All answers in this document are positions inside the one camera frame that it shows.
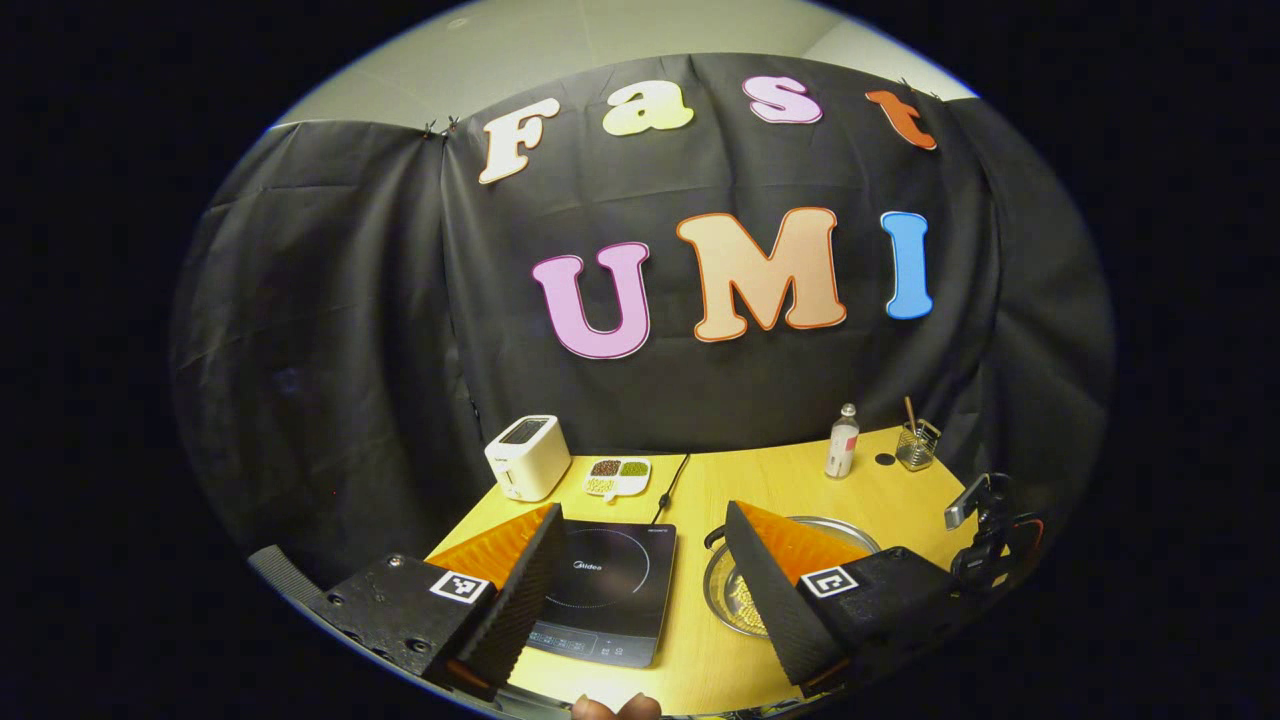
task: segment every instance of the black cable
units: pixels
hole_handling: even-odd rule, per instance
[[[680,479],[680,473],[685,470],[685,462],[689,462],[689,456],[690,454],[686,452],[685,459],[680,461],[680,468],[676,469],[676,477],[671,478],[671,484],[667,486],[667,492],[662,493],[662,497],[658,498],[658,511],[653,514],[653,520],[649,521],[650,525],[658,524],[658,515],[662,515],[662,511],[671,505],[671,491],[676,487],[676,480]]]

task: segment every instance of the finger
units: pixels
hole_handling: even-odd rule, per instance
[[[573,720],[618,720],[618,716],[612,710],[594,700],[589,700],[585,694],[573,703],[570,716]]]
[[[618,720],[658,720],[660,716],[662,706],[652,697],[645,697],[644,693],[636,693],[634,698],[618,708]]]

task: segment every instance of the wire mesh cup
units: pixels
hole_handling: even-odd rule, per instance
[[[913,473],[923,470],[933,465],[933,454],[938,450],[940,437],[942,433],[928,420],[916,420],[914,433],[910,423],[902,423],[902,432],[897,436],[897,452],[893,456]]]

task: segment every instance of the plate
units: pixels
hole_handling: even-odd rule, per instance
[[[791,520],[813,525],[832,537],[877,553],[881,547],[863,530],[831,518],[817,518],[813,515],[791,515]],[[728,544],[723,543],[712,555],[707,564],[707,574],[703,577],[703,596],[712,612],[733,630],[754,638],[767,638],[769,634],[760,621],[755,605],[751,602],[751,593],[746,589],[746,582],[737,571],[733,556],[728,552]]]

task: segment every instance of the induction cooktop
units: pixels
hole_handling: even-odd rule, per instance
[[[676,556],[675,525],[564,520],[564,555],[527,647],[648,667]]]

